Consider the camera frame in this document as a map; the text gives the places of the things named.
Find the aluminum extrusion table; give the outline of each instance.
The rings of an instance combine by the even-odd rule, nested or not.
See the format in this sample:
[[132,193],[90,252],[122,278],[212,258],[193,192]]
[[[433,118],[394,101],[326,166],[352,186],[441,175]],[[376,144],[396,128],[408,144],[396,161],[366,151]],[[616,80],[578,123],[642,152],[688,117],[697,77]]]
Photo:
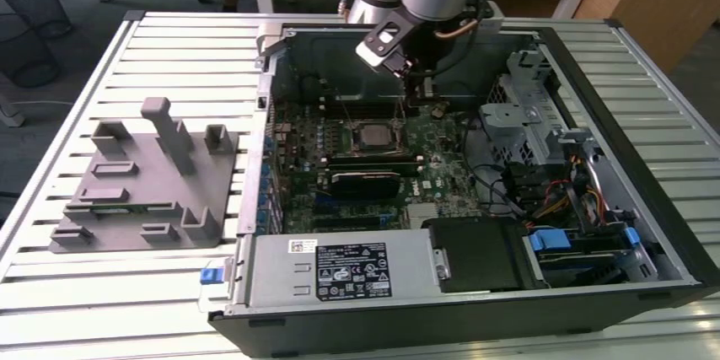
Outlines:
[[[140,103],[148,96],[164,96],[173,102],[170,114],[184,118],[189,131],[221,123],[230,131],[246,132],[257,85],[266,79],[254,64],[260,26],[337,20],[318,14],[134,16],[120,25],[0,233],[5,360],[245,358],[206,323],[205,312],[222,307],[226,289],[201,289],[198,271],[234,252],[246,136],[240,140],[217,248],[54,255],[46,250],[49,234],[90,161],[94,145],[88,135],[97,119],[120,118],[130,131],[150,132],[149,122],[140,119]],[[505,25],[556,29],[706,251],[720,261],[720,139],[624,30],[577,20],[509,19]],[[641,314],[598,333],[320,358],[720,358],[717,298]]]

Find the metal bracket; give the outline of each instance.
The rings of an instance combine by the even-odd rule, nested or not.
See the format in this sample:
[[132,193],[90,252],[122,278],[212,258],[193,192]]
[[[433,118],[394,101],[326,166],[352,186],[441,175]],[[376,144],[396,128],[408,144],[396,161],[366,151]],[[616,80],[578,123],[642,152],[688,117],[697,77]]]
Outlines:
[[485,124],[497,128],[518,127],[524,124],[537,124],[542,118],[532,107],[521,107],[509,103],[492,103],[480,108]]
[[553,130],[552,135],[557,139],[557,143],[584,143],[593,139],[593,134],[586,128],[573,128],[566,131]]
[[280,23],[265,23],[257,28],[256,47],[257,55],[266,57],[272,55],[282,45],[282,25]]
[[448,280],[450,278],[450,266],[444,249],[432,249],[432,261],[433,265],[436,265],[437,279]]

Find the wire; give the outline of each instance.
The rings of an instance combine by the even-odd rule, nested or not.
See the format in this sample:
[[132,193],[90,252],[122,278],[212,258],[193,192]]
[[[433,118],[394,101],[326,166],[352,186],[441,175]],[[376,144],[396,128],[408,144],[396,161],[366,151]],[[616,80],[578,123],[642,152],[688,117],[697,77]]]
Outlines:
[[570,200],[569,197],[565,196],[560,200],[557,200],[554,203],[552,203],[552,205],[549,207],[540,208],[540,210],[542,210],[542,211],[537,210],[540,212],[534,213],[534,215],[533,215],[534,219],[538,219],[538,218],[544,217],[545,215],[548,215],[549,213],[556,212],[560,208],[566,207],[566,205],[569,203],[569,200]]
[[37,101],[16,101],[12,105],[76,105],[69,101],[58,100],[37,100]]
[[477,24],[480,24],[480,22],[477,21],[477,19],[474,19],[468,24],[461,26],[457,30],[454,30],[454,31],[452,31],[449,33],[442,33],[441,31],[436,31],[434,32],[436,38],[438,40],[452,40],[453,38],[457,38],[460,35],[462,35],[468,31],[470,31],[472,29],[474,29],[476,28],[474,26]]
[[464,129],[464,135],[462,135],[462,147],[461,147],[461,150],[460,150],[460,152],[462,154],[464,167],[468,170],[470,176],[474,178],[474,180],[489,190],[490,195],[494,193],[500,197],[500,199],[505,202],[505,205],[512,210],[512,212],[516,215],[518,215],[520,217],[525,217],[525,212],[513,204],[509,197],[500,190],[497,190],[486,181],[484,181],[480,178],[480,176],[477,176],[477,174],[474,173],[474,170],[472,170],[470,165],[468,164],[468,157],[466,157],[466,154],[465,154],[465,147],[466,147],[466,141],[468,141],[468,132],[470,131],[472,120],[473,119],[470,117],[468,117],[468,123],[466,123],[465,129]]
[[[501,182],[502,179],[497,179],[496,181],[493,181],[493,183],[490,183],[490,187],[494,189],[494,185]],[[478,208],[480,212],[482,212],[488,217],[492,217],[492,218],[496,218],[496,217],[501,217],[504,215],[508,215],[508,214],[513,214],[513,211],[512,209],[505,211],[505,212],[493,212],[490,211],[492,208],[493,208],[493,205],[504,205],[501,202],[494,202],[493,201],[493,193],[490,193],[490,201],[489,202],[481,202],[480,203],[480,206],[482,206],[484,204],[486,204],[486,209],[484,209],[482,207]]]
[[569,180],[554,180],[554,181],[550,182],[550,184],[548,185],[548,188],[544,189],[544,204],[546,204],[548,201],[550,200],[552,188],[556,185],[561,185],[562,183],[569,183],[569,182],[570,182]]
[[349,118],[349,111],[348,111],[348,107],[345,106],[345,100],[342,100],[342,97],[341,97],[342,95],[340,94],[340,90],[337,88],[334,88],[334,93],[337,94],[337,100],[340,101],[341,109],[345,110],[345,116],[348,117],[349,130],[353,131],[356,127],[352,124],[352,118]]
[[470,170],[474,171],[480,168],[489,168],[494,170],[496,172],[501,172],[502,170],[505,170],[505,168],[502,168],[498,164],[476,164],[474,166],[472,166]]
[[596,210],[597,215],[600,216],[600,223],[605,224],[605,210],[602,206],[605,205],[605,201],[602,199],[602,196],[597,190],[594,190],[592,187],[586,188],[586,192],[593,195],[594,197],[594,204],[596,204]]

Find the motherboard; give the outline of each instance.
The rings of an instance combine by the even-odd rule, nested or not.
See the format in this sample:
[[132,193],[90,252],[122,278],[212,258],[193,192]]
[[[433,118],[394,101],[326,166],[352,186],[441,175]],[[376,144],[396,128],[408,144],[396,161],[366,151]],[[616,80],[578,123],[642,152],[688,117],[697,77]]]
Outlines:
[[276,105],[282,234],[420,228],[480,215],[446,102]]

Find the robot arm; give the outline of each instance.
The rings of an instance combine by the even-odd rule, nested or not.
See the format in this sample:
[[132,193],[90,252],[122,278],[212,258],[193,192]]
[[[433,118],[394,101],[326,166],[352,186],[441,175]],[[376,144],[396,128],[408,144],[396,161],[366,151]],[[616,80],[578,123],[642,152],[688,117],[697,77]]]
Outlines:
[[358,0],[358,5],[350,21],[376,23],[385,17],[356,53],[373,68],[382,66],[401,78],[412,93],[421,80],[438,73],[437,62],[450,53],[453,39],[476,29],[480,10],[468,15],[465,0]]

